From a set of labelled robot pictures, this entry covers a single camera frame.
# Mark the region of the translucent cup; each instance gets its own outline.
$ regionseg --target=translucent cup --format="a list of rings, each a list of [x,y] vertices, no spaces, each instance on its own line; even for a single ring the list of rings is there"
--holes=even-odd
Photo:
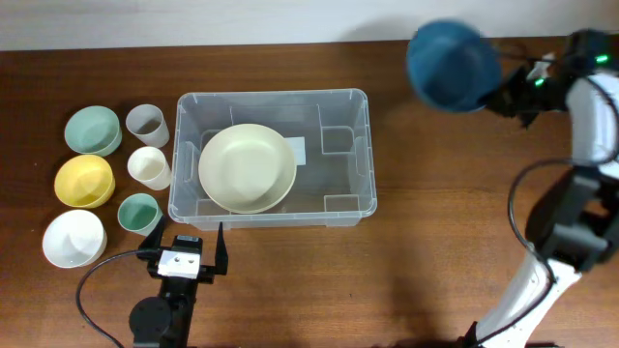
[[[162,111],[151,104],[136,106],[127,115],[127,129],[144,144],[160,148],[170,138]]]

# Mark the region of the cup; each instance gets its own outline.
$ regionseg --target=cup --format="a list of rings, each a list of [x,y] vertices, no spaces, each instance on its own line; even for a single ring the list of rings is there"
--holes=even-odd
[[[129,196],[118,208],[120,225],[142,236],[148,236],[153,232],[162,216],[157,200],[146,193]]]
[[[118,117],[103,106],[77,111],[65,126],[65,141],[79,154],[105,157],[118,148],[122,138]]]
[[[61,214],[43,236],[47,261],[60,268],[90,265],[103,254],[106,245],[103,224],[96,215],[85,210]]]
[[[74,208],[97,208],[114,192],[116,181],[107,161],[95,155],[69,159],[56,174],[54,191],[61,202]]]
[[[170,138],[162,111],[151,104],[136,106],[127,115],[125,124],[133,135],[148,146],[160,148]]]
[[[170,185],[172,173],[162,150],[144,146],[129,157],[127,169],[132,178],[149,189],[161,190]]]

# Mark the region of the white bowl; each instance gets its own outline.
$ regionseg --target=white bowl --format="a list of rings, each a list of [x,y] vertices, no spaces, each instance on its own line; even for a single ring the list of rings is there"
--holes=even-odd
[[[198,175],[219,206],[255,214],[274,207],[288,194],[297,164],[292,148],[276,131],[238,125],[220,131],[206,144]]]
[[[60,268],[89,265],[105,250],[107,236],[99,218],[85,210],[61,214],[47,227],[43,236],[43,253]]]

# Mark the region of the bowl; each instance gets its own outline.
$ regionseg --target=bowl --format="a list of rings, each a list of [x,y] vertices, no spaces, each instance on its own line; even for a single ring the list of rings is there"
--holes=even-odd
[[[75,113],[65,127],[65,141],[79,153],[105,157],[120,145],[123,134],[114,111],[88,106]]]
[[[69,159],[58,170],[54,191],[61,202],[74,208],[97,208],[114,192],[116,182],[107,161],[95,155]]]
[[[501,83],[496,51],[477,30],[454,20],[419,28],[408,45],[406,67],[420,99],[445,111],[479,110]]]
[[[276,131],[252,124],[217,133],[198,164],[204,191],[220,207],[239,214],[264,212],[280,203],[296,175],[288,142]]]
[[[61,214],[43,236],[47,261],[60,268],[90,265],[103,254],[106,245],[103,224],[96,215],[85,210]]]

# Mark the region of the plastic storage container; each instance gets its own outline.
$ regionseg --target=plastic storage container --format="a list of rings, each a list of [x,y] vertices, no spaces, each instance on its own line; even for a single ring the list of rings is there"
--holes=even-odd
[[[206,143],[233,125],[258,124],[279,132],[297,161],[292,190],[275,207],[254,215],[230,213],[206,194],[197,167]],[[358,89],[188,93],[178,101],[172,219],[200,230],[239,227],[354,226],[377,206],[368,97]]]

